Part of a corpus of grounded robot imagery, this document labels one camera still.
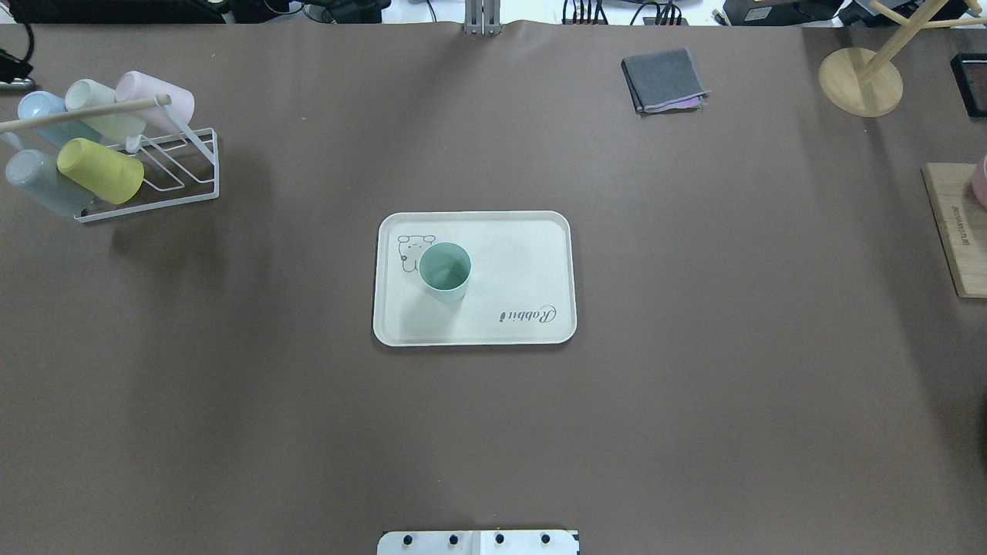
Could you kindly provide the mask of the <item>wooden mug tree stand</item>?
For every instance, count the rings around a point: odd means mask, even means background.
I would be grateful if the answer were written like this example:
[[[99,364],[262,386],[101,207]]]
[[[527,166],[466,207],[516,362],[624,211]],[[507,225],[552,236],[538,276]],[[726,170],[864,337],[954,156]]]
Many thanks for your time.
[[[965,3],[976,17],[933,22],[931,18],[945,4],[945,1],[925,1],[911,17],[906,18],[878,1],[871,1],[871,7],[878,14],[898,22],[899,28],[878,52],[863,47],[845,47],[826,56],[817,73],[826,98],[855,116],[879,117],[890,113],[901,101],[903,93],[901,75],[891,59],[907,42],[921,29],[963,27],[986,22],[985,10],[977,1]]]

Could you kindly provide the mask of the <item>grey folded cloth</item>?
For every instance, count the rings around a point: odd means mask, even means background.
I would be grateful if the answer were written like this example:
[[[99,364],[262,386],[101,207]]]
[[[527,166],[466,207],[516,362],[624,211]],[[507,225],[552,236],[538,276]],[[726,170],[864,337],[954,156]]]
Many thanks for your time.
[[[687,47],[629,56],[621,68],[637,113],[699,108],[709,94]]]

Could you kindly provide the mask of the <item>black glass rack tray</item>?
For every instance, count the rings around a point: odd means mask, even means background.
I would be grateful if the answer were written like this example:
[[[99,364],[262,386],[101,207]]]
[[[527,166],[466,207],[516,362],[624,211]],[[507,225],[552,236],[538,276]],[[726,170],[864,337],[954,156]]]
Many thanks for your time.
[[[951,68],[967,115],[986,117],[986,54],[956,54]]]

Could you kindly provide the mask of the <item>light blue plastic cup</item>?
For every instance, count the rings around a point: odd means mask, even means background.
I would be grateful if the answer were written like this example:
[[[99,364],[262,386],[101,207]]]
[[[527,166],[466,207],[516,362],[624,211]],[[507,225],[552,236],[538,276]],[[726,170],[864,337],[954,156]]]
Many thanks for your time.
[[[64,99],[52,94],[52,92],[34,91],[29,92],[21,99],[17,113],[20,119],[34,119],[34,117],[61,115],[61,113],[67,113],[67,108]],[[103,139],[99,131],[88,126],[88,123],[81,119],[36,127],[34,130],[56,149],[64,147],[68,141],[74,140],[74,138],[85,138],[85,140],[96,143]]]

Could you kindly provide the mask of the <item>pink bowl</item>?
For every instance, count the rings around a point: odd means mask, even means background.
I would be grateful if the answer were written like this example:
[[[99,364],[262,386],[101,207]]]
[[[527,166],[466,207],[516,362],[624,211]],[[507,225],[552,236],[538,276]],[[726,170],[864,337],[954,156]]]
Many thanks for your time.
[[[986,210],[987,208],[987,157],[986,155],[980,159],[975,165],[972,174],[972,192],[974,197],[978,201],[978,204]]]

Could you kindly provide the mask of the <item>aluminium frame post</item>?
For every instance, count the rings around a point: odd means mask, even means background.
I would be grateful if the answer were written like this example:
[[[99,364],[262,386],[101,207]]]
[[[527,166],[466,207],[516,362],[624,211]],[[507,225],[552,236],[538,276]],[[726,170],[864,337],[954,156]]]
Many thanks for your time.
[[[500,35],[501,0],[466,0],[463,29],[466,35]]]

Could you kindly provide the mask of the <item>yellow plastic cup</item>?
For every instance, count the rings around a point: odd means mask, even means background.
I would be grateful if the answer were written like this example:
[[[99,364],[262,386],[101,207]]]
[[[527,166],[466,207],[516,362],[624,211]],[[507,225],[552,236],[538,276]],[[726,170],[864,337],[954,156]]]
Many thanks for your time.
[[[133,199],[145,175],[137,159],[82,137],[61,147],[56,165],[64,176],[113,205]]]

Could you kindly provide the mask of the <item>wooden cutting board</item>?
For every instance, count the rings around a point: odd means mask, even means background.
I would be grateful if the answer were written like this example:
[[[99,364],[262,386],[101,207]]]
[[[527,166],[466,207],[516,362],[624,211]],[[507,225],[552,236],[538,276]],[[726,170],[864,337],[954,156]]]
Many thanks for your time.
[[[976,164],[928,163],[923,181],[960,298],[986,298],[986,210],[972,192]]]

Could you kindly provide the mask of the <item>white mounting base plate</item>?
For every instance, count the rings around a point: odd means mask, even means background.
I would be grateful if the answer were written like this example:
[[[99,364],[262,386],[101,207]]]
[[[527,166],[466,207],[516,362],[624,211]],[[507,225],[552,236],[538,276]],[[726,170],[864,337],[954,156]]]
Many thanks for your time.
[[[377,554],[579,554],[577,530],[415,530],[384,533]]]

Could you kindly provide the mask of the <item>cream rabbit tray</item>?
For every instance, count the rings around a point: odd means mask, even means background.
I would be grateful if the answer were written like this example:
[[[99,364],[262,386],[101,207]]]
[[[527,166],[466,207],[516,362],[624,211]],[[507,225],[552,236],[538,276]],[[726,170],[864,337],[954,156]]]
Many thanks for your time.
[[[471,257],[464,298],[440,300],[422,253]],[[552,210],[395,212],[377,238],[372,329],[390,347],[561,344],[577,331],[571,225]]]

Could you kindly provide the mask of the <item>grey plastic cup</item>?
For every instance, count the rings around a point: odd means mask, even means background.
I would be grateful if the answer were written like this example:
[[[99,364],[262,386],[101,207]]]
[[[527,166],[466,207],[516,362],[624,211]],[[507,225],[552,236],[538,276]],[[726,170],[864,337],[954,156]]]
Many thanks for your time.
[[[5,177],[60,217],[80,217],[96,199],[91,190],[59,172],[56,158],[38,149],[25,149],[12,156],[5,167]]]

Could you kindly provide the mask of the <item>green plastic cup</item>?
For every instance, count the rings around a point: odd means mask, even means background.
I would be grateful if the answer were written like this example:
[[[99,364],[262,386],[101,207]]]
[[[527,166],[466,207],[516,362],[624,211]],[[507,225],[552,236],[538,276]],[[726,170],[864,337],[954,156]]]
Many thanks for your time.
[[[471,278],[472,261],[462,246],[441,242],[424,251],[417,270],[434,298],[451,303],[464,298]]]

